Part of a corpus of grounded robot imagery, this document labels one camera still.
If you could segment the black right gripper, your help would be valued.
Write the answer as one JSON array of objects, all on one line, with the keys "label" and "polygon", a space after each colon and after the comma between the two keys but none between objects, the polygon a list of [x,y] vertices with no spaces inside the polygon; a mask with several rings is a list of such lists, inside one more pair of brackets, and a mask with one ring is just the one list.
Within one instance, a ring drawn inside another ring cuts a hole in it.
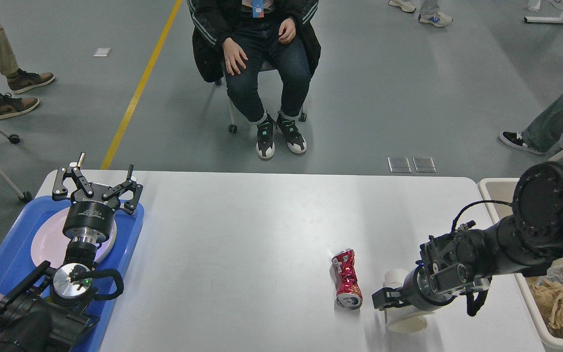
[{"label": "black right gripper", "polygon": [[438,294],[431,290],[425,268],[418,265],[406,275],[401,292],[391,287],[383,287],[372,294],[373,307],[377,310],[403,308],[409,303],[419,310],[433,311],[449,305],[455,296],[449,293]]}]

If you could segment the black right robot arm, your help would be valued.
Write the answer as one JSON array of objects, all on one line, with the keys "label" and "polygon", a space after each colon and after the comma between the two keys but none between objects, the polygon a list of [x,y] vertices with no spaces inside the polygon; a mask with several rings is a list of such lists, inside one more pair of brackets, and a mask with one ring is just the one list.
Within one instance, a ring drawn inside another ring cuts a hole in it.
[{"label": "black right robot arm", "polygon": [[540,274],[563,258],[563,162],[530,167],[519,178],[510,207],[512,214],[488,229],[474,229],[468,222],[430,236],[402,286],[372,295],[374,308],[431,311],[464,295],[468,315],[475,316],[494,276],[528,270]]}]

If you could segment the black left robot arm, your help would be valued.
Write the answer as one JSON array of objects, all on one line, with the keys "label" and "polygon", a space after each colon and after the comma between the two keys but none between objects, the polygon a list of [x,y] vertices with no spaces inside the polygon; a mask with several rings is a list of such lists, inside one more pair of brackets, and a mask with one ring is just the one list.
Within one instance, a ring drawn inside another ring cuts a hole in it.
[{"label": "black left robot arm", "polygon": [[0,301],[0,352],[69,352],[101,320],[87,308],[124,292],[121,272],[98,269],[96,252],[110,239],[118,210],[134,214],[143,186],[133,165],[116,186],[88,182],[84,158],[59,169],[53,186],[53,200],[71,202],[64,259],[57,268],[43,261]]}]

